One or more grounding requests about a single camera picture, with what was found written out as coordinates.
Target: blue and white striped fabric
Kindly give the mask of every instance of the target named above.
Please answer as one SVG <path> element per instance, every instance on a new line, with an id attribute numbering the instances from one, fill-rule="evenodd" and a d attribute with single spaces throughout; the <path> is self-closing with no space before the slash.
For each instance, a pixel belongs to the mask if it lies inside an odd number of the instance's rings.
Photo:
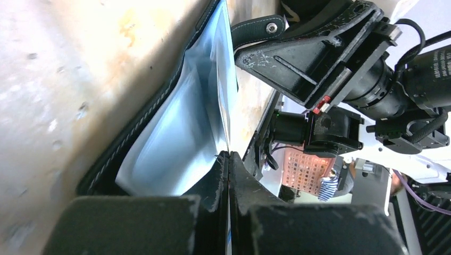
<path id="1" fill-rule="evenodd" d="M 321 178 L 320 193 L 318 199 L 327 201 L 333 197 L 338 187 L 338 177 L 323 177 Z"/>

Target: purple cable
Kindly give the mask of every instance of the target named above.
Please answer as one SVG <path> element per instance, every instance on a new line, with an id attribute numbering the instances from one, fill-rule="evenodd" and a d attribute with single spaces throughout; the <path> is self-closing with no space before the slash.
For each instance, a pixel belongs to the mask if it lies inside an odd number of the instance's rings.
<path id="1" fill-rule="evenodd" d="M 442 208 L 433 206 L 433 205 L 431 205 L 430 203 L 428 203 L 428 202 L 424 201 L 423 199 L 421 199 L 415 192 L 413 192 L 413 190 L 410 188 L 410 186 L 408 185 L 408 183 L 406 182 L 406 180 L 401 176 L 401 173 L 399 173 L 399 172 L 396 171 L 396 170 L 393 170 L 393 172 L 396 174 L 396 176 L 398 176 L 399 180 L 401 181 L 401 183 L 403 184 L 403 186 L 406 188 L 406 190 L 408 191 L 408 193 L 409 193 L 409 194 L 410 194 L 410 195 L 411 195 L 418 203 L 422 204 L 423 206 L 425 206 L 425 207 L 427 207 L 427 208 L 429 208 L 429 209 L 431 209 L 431 210 L 437 211 L 437 212 L 439 212 L 439 213 L 446 214 L 446 215 L 451 215 L 451 211 L 448 211 L 448 210 L 445 210 L 445 209 L 442 209 Z"/>

